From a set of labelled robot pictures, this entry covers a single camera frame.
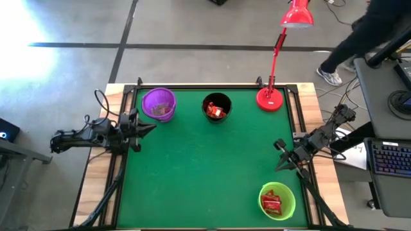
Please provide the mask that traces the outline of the red desk lamp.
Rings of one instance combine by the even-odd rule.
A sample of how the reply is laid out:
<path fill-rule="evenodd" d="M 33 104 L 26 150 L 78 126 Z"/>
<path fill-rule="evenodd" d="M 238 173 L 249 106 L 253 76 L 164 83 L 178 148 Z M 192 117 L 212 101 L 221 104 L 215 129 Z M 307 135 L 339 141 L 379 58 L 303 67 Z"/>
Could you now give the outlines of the red desk lamp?
<path fill-rule="evenodd" d="M 281 19 L 282 32 L 274 46 L 272 66 L 267 87 L 262 88 L 256 95 L 258 107 L 266 112 L 275 112 L 283 105 L 283 95 L 275 89 L 275 68 L 277 57 L 286 38 L 286 31 L 290 28 L 309 28 L 314 25 L 312 13 L 308 10 L 309 0 L 291 0 L 289 10 Z"/>

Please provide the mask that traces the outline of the black rig frame strut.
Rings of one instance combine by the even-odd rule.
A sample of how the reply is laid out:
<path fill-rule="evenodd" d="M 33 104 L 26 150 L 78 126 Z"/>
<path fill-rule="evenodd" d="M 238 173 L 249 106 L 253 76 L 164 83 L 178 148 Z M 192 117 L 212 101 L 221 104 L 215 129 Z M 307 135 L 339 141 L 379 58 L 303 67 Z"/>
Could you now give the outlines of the black rig frame strut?
<path fill-rule="evenodd" d="M 313 197 L 317 212 L 319 213 L 319 227 L 321 228 L 347 228 L 344 222 L 338 219 L 337 215 L 329 208 L 327 203 L 322 199 L 320 193 L 315 186 L 310 182 L 310 173 L 303 167 L 297 168 L 297 173 L 300 181 Z"/>
<path fill-rule="evenodd" d="M 116 228 L 126 163 L 126 155 L 90 152 L 69 224 L 72 228 Z"/>

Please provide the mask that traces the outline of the black box blue light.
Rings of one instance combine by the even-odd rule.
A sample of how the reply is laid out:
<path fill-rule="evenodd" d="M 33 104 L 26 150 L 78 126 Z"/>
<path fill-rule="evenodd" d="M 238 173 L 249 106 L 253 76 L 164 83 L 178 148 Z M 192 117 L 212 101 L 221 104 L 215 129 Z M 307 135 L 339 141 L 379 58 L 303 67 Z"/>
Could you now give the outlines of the black box blue light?
<path fill-rule="evenodd" d="M 14 142 L 20 130 L 18 126 L 0 118 L 0 139 Z"/>

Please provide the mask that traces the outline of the white paper sheet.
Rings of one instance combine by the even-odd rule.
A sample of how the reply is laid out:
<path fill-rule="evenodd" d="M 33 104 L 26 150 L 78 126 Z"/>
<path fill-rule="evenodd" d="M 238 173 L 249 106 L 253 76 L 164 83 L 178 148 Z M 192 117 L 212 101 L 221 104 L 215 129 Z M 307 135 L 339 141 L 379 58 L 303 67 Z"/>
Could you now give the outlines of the white paper sheet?
<path fill-rule="evenodd" d="M 365 144 L 359 143 L 353 146 L 355 138 L 350 138 L 351 131 L 343 128 L 337 128 L 337 138 L 335 141 L 341 141 L 332 147 L 332 153 L 337 155 L 337 162 L 358 169 L 367 170 L 367 152 Z"/>

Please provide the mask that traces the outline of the lime green bowl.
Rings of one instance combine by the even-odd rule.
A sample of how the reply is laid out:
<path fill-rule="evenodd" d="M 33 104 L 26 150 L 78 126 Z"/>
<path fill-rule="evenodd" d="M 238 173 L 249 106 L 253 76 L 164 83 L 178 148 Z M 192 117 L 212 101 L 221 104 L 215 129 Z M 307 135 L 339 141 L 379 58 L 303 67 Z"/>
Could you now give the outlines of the lime green bowl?
<path fill-rule="evenodd" d="M 261 196 L 264 195 L 267 191 L 273 190 L 275 195 L 279 196 L 281 199 L 281 209 L 282 214 L 267 214 L 263 209 L 263 202 L 261 201 Z M 293 216 L 296 208 L 296 200 L 291 189 L 285 184 L 279 182 L 269 182 L 262 186 L 259 196 L 258 196 L 258 205 L 259 208 L 267 215 L 270 219 L 276 221 L 284 221 Z"/>

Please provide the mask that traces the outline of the person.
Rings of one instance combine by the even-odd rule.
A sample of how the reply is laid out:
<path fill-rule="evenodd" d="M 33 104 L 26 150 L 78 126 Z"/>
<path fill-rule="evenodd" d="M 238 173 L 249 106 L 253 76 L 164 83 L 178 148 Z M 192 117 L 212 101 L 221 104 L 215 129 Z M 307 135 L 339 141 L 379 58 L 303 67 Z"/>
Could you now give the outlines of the person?
<path fill-rule="evenodd" d="M 340 64 L 347 61 L 347 68 L 352 71 L 354 58 L 366 55 L 411 28 L 411 0 L 369 0 L 366 13 L 351 27 L 352 33 L 316 70 L 332 86 L 342 84 L 337 73 Z"/>

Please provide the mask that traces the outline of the grey side table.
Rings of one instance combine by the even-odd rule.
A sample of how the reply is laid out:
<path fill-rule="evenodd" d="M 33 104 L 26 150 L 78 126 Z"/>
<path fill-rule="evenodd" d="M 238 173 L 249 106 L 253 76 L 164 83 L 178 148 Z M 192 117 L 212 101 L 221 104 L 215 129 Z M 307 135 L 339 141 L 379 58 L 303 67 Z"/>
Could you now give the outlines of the grey side table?
<path fill-rule="evenodd" d="M 0 228 L 8 217 L 16 194 L 25 180 L 34 160 L 50 164 L 53 157 L 37 153 L 28 148 L 0 139 L 0 156 L 6 157 L 4 173 L 0 167 Z"/>

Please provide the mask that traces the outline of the black bucket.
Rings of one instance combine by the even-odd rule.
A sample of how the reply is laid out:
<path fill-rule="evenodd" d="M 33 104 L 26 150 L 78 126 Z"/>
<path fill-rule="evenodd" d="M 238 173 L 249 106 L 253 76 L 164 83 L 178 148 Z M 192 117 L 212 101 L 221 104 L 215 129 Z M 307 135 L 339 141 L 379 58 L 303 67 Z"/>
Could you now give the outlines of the black bucket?
<path fill-rule="evenodd" d="M 226 116 L 221 118 L 221 119 L 216 119 L 216 118 L 213 118 L 213 117 L 209 117 L 206 114 L 207 106 L 208 106 L 209 102 L 213 102 L 214 106 L 222 108 L 223 111 L 226 113 Z M 227 95 L 225 95 L 223 93 L 214 92 L 214 93 L 211 93 L 211 94 L 207 95 L 203 99 L 202 112 L 205 115 L 206 119 L 210 123 L 218 124 L 218 123 L 224 122 L 225 120 L 228 119 L 229 115 L 231 114 L 231 110 L 232 110 L 232 101 Z"/>

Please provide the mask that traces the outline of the black keyboard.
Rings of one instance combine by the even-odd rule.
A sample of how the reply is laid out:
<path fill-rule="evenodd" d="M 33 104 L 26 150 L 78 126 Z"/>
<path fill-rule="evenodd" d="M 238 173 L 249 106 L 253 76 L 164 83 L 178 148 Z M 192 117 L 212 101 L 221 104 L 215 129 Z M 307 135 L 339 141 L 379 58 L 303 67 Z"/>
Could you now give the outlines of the black keyboard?
<path fill-rule="evenodd" d="M 368 141 L 367 154 L 374 174 L 411 178 L 411 144 Z"/>

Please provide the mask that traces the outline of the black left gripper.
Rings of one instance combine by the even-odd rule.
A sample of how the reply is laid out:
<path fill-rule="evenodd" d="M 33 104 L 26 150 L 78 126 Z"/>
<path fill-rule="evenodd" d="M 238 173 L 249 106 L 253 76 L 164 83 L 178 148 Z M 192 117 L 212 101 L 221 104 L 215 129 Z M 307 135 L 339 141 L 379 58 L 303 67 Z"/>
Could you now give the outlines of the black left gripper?
<path fill-rule="evenodd" d="M 138 138 L 143 139 L 146 135 L 148 135 L 153 129 L 157 127 L 156 124 L 150 123 L 138 123 L 137 126 L 130 124 L 127 128 L 125 128 L 124 135 L 125 138 L 128 139 L 129 147 L 134 152 L 141 151 L 141 145 L 138 143 Z"/>

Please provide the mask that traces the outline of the round black device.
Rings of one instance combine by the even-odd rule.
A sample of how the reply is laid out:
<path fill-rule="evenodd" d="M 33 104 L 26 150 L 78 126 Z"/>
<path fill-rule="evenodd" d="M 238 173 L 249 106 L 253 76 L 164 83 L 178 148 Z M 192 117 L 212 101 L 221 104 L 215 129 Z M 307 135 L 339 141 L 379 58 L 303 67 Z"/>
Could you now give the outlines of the round black device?
<path fill-rule="evenodd" d="M 411 91 L 397 90 L 388 97 L 388 105 L 398 112 L 411 115 Z"/>

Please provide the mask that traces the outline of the grey desk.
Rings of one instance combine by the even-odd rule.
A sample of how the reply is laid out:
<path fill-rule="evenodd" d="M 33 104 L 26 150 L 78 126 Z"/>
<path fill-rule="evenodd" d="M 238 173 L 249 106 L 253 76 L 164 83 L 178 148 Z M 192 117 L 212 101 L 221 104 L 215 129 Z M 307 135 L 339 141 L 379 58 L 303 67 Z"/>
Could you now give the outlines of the grey desk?
<path fill-rule="evenodd" d="M 381 139 L 411 140 L 411 121 L 396 117 L 387 104 L 392 92 L 407 89 L 394 70 L 396 64 L 385 61 L 379 68 L 372 68 L 363 58 L 354 60 L 375 135 Z"/>

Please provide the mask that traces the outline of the grey keyboard tray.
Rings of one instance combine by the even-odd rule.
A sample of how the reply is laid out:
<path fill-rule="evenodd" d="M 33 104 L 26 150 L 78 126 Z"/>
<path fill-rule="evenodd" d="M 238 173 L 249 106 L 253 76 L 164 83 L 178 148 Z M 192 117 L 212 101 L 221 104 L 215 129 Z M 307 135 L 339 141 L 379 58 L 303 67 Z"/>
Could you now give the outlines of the grey keyboard tray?
<path fill-rule="evenodd" d="M 364 140 L 366 152 L 368 141 L 384 140 L 366 138 Z M 411 144 L 411 142 L 405 141 L 387 142 Z M 411 178 L 374 174 L 370 168 L 368 154 L 367 165 L 371 174 L 372 188 L 375 191 L 376 206 L 388 217 L 411 219 Z"/>

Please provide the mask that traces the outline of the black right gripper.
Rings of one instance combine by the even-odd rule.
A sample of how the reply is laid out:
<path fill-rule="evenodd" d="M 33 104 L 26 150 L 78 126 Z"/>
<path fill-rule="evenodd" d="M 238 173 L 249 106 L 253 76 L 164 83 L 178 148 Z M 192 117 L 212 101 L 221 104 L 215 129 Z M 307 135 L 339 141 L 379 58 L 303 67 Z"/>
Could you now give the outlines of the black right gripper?
<path fill-rule="evenodd" d="M 291 151 L 287 150 L 286 143 L 282 139 L 274 142 L 274 148 L 281 151 L 279 163 L 275 168 L 276 171 L 296 169 L 303 161 L 309 161 L 311 158 L 304 146 L 298 146 Z"/>

